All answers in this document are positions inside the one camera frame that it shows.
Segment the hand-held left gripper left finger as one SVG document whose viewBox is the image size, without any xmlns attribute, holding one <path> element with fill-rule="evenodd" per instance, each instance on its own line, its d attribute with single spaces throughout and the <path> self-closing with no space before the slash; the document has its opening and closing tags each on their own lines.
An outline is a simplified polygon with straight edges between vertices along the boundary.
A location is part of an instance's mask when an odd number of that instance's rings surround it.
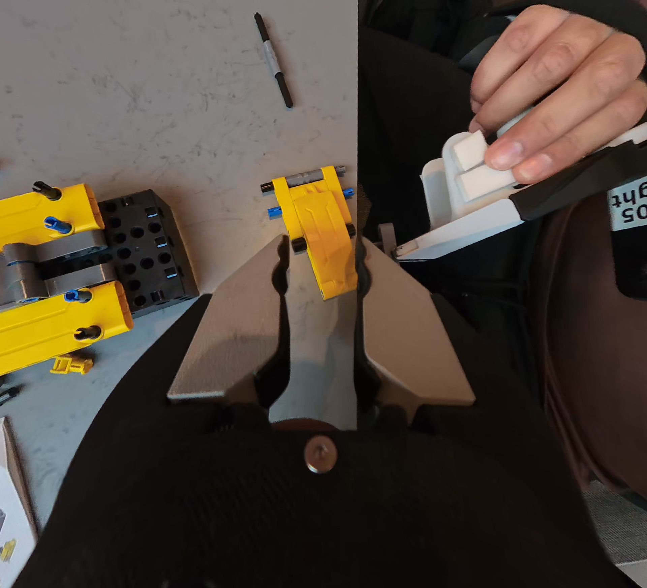
<svg viewBox="0 0 647 588">
<path fill-rule="evenodd" d="M 287 235 L 270 240 L 212 294 L 167 392 L 269 422 L 290 380 Z"/>
</svg>

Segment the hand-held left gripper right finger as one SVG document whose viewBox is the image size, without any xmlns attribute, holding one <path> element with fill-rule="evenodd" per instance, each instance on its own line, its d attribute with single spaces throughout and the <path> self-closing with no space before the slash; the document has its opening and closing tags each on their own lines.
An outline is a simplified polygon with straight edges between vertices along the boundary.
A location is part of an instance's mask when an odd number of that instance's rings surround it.
<svg viewBox="0 0 647 588">
<path fill-rule="evenodd" d="M 411 424 L 422 406 L 472 406 L 473 389 L 432 294 L 365 238 L 355 263 L 359 411 L 394 406 Z"/>
</svg>

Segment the yellow brick panel piece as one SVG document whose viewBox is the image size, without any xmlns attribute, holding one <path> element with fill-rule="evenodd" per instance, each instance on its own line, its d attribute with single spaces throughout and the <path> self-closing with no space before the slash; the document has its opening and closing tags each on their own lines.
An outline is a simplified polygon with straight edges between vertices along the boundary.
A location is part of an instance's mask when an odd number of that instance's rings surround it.
<svg viewBox="0 0 647 588">
<path fill-rule="evenodd" d="M 280 177 L 261 184 L 263 194 L 273 193 L 277 206 L 269 217 L 281 217 L 294 253 L 306 252 L 324 301 L 357 288 L 352 239 L 357 231 L 347 200 L 353 188 L 343 188 L 344 165 Z"/>
</svg>

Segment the yellow black brick vehicle model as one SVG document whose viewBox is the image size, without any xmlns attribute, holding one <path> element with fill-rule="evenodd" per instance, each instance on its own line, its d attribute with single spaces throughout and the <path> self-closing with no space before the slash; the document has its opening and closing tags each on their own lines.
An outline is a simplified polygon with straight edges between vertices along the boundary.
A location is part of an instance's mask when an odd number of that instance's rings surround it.
<svg viewBox="0 0 647 588">
<path fill-rule="evenodd" d="M 172 209 L 81 183 L 1 199 L 1 374 L 126 333 L 198 296 Z"/>
</svg>

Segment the grey desk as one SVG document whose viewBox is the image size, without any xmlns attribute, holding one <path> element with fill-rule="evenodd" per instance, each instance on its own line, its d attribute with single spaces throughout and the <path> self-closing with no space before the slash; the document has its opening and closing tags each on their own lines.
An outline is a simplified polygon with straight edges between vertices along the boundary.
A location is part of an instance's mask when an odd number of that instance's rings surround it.
<svg viewBox="0 0 647 588">
<path fill-rule="evenodd" d="M 212 292 L 283 230 L 262 182 L 344 164 L 356 184 L 357 24 L 358 0 L 1 0 L 1 196 L 152 189 Z"/>
</svg>

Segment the person's right hand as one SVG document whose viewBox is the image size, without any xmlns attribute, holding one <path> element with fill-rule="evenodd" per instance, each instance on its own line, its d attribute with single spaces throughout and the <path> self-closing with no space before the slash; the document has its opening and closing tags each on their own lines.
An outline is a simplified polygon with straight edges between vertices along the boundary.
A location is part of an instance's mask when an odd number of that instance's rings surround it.
<svg viewBox="0 0 647 588">
<path fill-rule="evenodd" d="M 485 163 L 533 184 L 606 145 L 646 111 L 645 62 L 631 35 L 546 5 L 525 9 L 473 74 L 471 132 L 490 134 L 530 110 Z"/>
</svg>

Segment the small yellow connector brick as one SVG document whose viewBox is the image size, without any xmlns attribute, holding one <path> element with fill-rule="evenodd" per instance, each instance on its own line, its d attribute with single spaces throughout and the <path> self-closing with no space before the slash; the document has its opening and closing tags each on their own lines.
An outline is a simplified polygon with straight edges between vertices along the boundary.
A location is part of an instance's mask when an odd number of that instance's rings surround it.
<svg viewBox="0 0 647 588">
<path fill-rule="evenodd" d="M 86 375 L 94 366 L 92 357 L 67 353 L 54 358 L 50 369 L 51 374 L 80 374 Z"/>
</svg>

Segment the building instruction booklet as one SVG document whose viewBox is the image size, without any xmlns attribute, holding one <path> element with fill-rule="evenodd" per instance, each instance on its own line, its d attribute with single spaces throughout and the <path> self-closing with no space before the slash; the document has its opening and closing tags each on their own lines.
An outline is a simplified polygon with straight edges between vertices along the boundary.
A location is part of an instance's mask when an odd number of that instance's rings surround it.
<svg viewBox="0 0 647 588">
<path fill-rule="evenodd" d="M 37 544 L 28 487 L 7 417 L 1 418 L 1 586 L 12 587 Z"/>
</svg>

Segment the black grey axle rod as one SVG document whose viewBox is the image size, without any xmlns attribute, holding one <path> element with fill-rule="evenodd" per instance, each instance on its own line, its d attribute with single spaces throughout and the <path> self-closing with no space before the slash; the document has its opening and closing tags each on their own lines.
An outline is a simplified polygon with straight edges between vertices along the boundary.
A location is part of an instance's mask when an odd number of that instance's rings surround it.
<svg viewBox="0 0 647 588">
<path fill-rule="evenodd" d="M 255 25 L 259 32 L 262 41 L 263 54 L 265 56 L 265 61 L 272 77 L 276 80 L 281 97 L 287 109 L 293 109 L 294 101 L 292 94 L 288 88 L 286 77 L 283 73 L 283 70 L 279 64 L 277 54 L 274 50 L 274 45 L 272 44 L 271 38 L 269 36 L 269 31 L 265 25 L 265 21 L 260 14 L 260 12 L 255 12 L 254 14 Z"/>
</svg>

